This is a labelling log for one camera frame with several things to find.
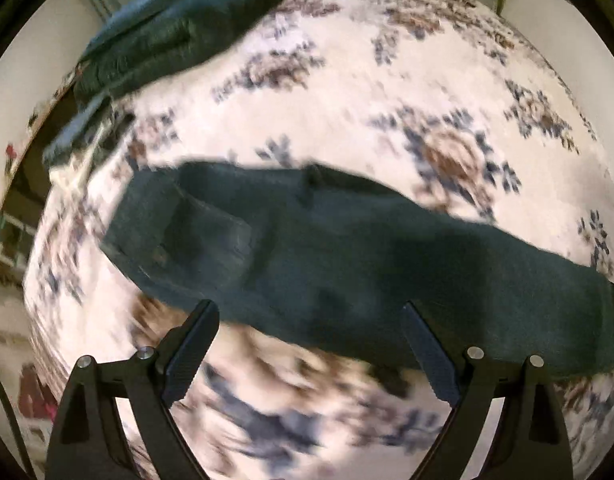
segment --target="wooden furniture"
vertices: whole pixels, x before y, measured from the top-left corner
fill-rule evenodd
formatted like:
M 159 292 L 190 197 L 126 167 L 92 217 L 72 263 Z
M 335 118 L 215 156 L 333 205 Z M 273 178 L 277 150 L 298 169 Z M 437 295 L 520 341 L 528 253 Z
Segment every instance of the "wooden furniture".
M 42 152 L 77 113 L 73 85 L 74 70 L 36 116 L 32 116 L 26 144 L 14 161 L 0 200 L 0 276 L 22 283 L 26 262 L 51 182 L 42 164 Z

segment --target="brown floral motif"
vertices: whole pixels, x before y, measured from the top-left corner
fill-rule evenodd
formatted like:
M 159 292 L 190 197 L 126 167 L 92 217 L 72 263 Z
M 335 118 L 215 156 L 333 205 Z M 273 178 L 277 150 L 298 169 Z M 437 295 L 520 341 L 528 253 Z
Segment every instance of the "brown floral motif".
M 327 16 L 333 12 L 340 12 L 340 6 L 336 3 L 326 3 L 323 0 L 285 0 L 276 7 L 276 12 L 290 13 L 300 12 L 303 16 L 317 18 Z
M 133 303 L 131 319 L 133 347 L 156 347 L 169 330 L 185 322 L 187 313 L 140 293 Z
M 424 181 L 415 189 L 421 203 L 450 212 L 458 199 L 493 221 L 494 188 L 500 184 L 505 192 L 519 193 L 521 182 L 507 161 L 495 160 L 485 132 L 472 131 L 472 123 L 465 109 L 439 118 L 409 106 L 370 121 L 382 131 L 400 130 L 405 135 L 405 148 Z
M 213 99 L 220 103 L 236 88 L 255 90 L 273 88 L 291 91 L 295 86 L 307 88 L 309 70 L 324 66 L 325 60 L 314 54 L 313 44 L 304 44 L 293 52 L 273 50 L 252 57 L 240 73 L 234 74 L 220 87 L 212 89 Z
M 440 17 L 454 25 L 466 25 L 467 27 L 481 27 L 481 21 L 476 16 L 469 15 L 465 8 L 460 9 L 453 5 L 437 7 L 434 11 Z
M 558 381 L 554 389 L 561 400 L 572 462 L 576 466 L 594 446 L 599 428 L 614 417 L 614 371 Z
M 542 91 L 539 90 L 534 94 L 509 79 L 505 83 L 516 101 L 516 104 L 505 112 L 505 118 L 508 121 L 516 119 L 520 134 L 524 138 L 530 137 L 536 128 L 542 131 L 544 136 L 559 139 L 562 147 L 569 152 L 579 153 L 572 139 L 572 127 L 552 110 L 547 96 Z
M 174 128 L 175 112 L 171 108 L 163 114 L 156 114 L 133 121 L 127 131 L 128 142 L 124 158 L 120 159 L 112 172 L 114 180 L 128 180 L 133 171 L 148 163 L 150 152 L 159 152 L 177 142 L 178 133 Z
M 435 16 L 425 16 L 423 13 L 413 10 L 397 10 L 392 12 L 389 22 L 394 25 L 402 25 L 417 40 L 424 40 L 425 35 L 442 32 L 443 30 L 438 18 Z
M 513 50 L 514 48 L 514 42 L 503 36 L 500 32 L 494 32 L 494 41 L 505 49 Z

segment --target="folded towel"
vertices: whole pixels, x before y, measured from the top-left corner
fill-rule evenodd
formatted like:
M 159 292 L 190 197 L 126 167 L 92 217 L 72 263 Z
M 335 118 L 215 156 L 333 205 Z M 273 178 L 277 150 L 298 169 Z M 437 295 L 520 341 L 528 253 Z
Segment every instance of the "folded towel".
M 145 0 L 135 10 L 121 10 L 87 47 L 76 99 L 84 106 L 103 90 L 120 97 L 203 63 L 281 1 Z
M 464 346 L 556 378 L 614 369 L 614 285 L 487 224 L 324 166 L 190 162 L 135 173 L 101 244 L 146 294 L 307 348 L 417 363 L 402 306 Z
M 135 30 L 146 20 L 154 17 L 179 0 L 134 0 L 114 13 L 103 28 L 89 41 L 80 61 L 93 58 L 127 32 Z

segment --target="blue floral motif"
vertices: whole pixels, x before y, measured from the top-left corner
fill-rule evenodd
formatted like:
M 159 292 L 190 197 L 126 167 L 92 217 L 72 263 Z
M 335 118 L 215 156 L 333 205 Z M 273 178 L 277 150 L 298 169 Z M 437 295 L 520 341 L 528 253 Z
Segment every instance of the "blue floral motif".
M 607 245 L 609 235 L 597 210 L 590 211 L 590 219 L 587 221 L 580 218 L 578 234 L 591 246 L 590 267 L 604 274 L 608 280 L 614 280 L 614 261 Z
M 493 48 L 490 51 L 485 51 L 485 54 L 492 59 L 497 60 L 501 65 L 507 66 L 508 55 L 503 51 Z
M 573 424 L 568 425 L 575 467 L 583 462 L 589 448 L 594 447 L 593 436 L 614 417 L 614 372 L 604 374 L 602 381 L 582 377 L 560 381 L 554 386 L 564 399 L 564 411 L 577 414 Z
M 442 426 L 438 425 L 437 413 L 424 415 L 426 416 L 423 416 L 421 410 L 411 410 L 407 420 L 393 433 L 382 436 L 383 445 L 404 447 L 407 454 L 428 450 L 434 444 Z
M 505 118 L 508 121 L 515 119 L 518 122 L 518 131 L 525 139 L 530 137 L 536 128 L 544 136 L 559 139 L 562 147 L 569 152 L 579 153 L 572 139 L 572 127 L 552 110 L 543 91 L 539 90 L 534 95 L 532 91 L 510 79 L 507 79 L 505 84 L 516 101 L 516 104 L 505 112 Z
M 294 454 L 312 454 L 319 446 L 321 415 L 304 415 L 296 410 L 265 415 L 231 393 L 228 381 L 210 365 L 204 365 L 205 380 L 221 398 L 217 409 L 241 428 L 249 439 L 237 452 L 263 460 L 270 478 L 290 469 Z
M 289 169 L 293 166 L 292 154 L 289 150 L 291 140 L 286 135 L 282 135 L 279 142 L 268 139 L 264 148 L 256 149 L 256 154 L 262 160 L 275 160 L 281 168 Z
M 240 72 L 212 88 L 213 100 L 221 103 L 238 88 L 254 91 L 260 88 L 291 91 L 295 86 L 307 88 L 311 70 L 325 66 L 316 46 L 306 41 L 287 52 L 272 50 L 252 56 Z
M 591 123 L 588 120 L 588 118 L 585 117 L 583 113 L 580 111 L 580 108 L 578 107 L 578 104 L 576 100 L 574 99 L 574 94 L 572 94 L 572 91 L 570 90 L 570 88 L 565 84 L 565 81 L 562 80 L 561 76 L 559 76 L 556 73 L 556 70 L 554 70 L 553 67 L 549 63 L 548 63 L 548 66 L 549 66 L 549 69 L 554 73 L 554 76 L 556 76 L 556 79 L 558 79 L 558 83 L 559 85 L 561 85 L 562 89 L 565 91 L 565 94 L 567 94 L 567 97 L 570 98 L 570 101 L 574 105 L 574 108 L 576 108 L 576 110 L 578 111 L 580 119 L 583 121 L 583 125 L 588 131 L 588 134 L 590 134 L 591 139 L 598 140 L 598 138 L 596 137 L 596 132 L 594 131 L 594 128 L 592 128 Z
M 443 32 L 440 20 L 434 14 L 411 9 L 387 9 L 386 14 L 391 25 L 404 27 L 418 41 L 423 41 L 436 32 Z
M 124 156 L 132 171 L 138 171 L 147 164 L 149 152 L 157 153 L 180 140 L 173 126 L 174 118 L 174 110 L 170 108 L 166 114 L 148 116 L 133 122 Z
M 67 215 L 72 221 L 63 223 Z M 39 259 L 39 281 L 44 282 L 42 299 L 53 303 L 61 293 L 69 294 L 82 304 L 83 290 L 80 282 L 79 251 L 87 237 L 100 241 L 104 225 L 98 207 L 90 202 L 87 194 L 71 205 L 62 203 L 62 210 L 49 230 L 45 248 Z
M 473 129 L 474 118 L 465 108 L 437 117 L 405 105 L 394 114 L 372 118 L 369 124 L 383 132 L 402 131 L 425 192 L 432 195 L 437 184 L 444 190 L 445 195 L 434 204 L 438 209 L 447 212 L 450 196 L 457 196 L 481 218 L 493 222 L 493 199 L 486 185 L 520 193 L 522 183 L 516 171 L 508 161 L 496 157 L 484 130 Z
M 373 58 L 376 60 L 376 65 L 380 66 L 383 63 L 391 65 L 393 59 L 398 57 L 398 30 L 385 28 L 372 39 Z

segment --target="white wall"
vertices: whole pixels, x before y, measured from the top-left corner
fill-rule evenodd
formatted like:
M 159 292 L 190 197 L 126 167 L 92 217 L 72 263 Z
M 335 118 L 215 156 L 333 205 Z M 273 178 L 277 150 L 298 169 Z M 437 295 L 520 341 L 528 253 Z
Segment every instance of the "white wall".
M 7 144 L 24 138 L 36 104 L 58 88 L 101 25 L 87 0 L 47 0 L 0 59 L 0 199 Z
M 546 57 L 603 142 L 614 180 L 614 57 L 565 0 L 506 0 L 502 15 Z

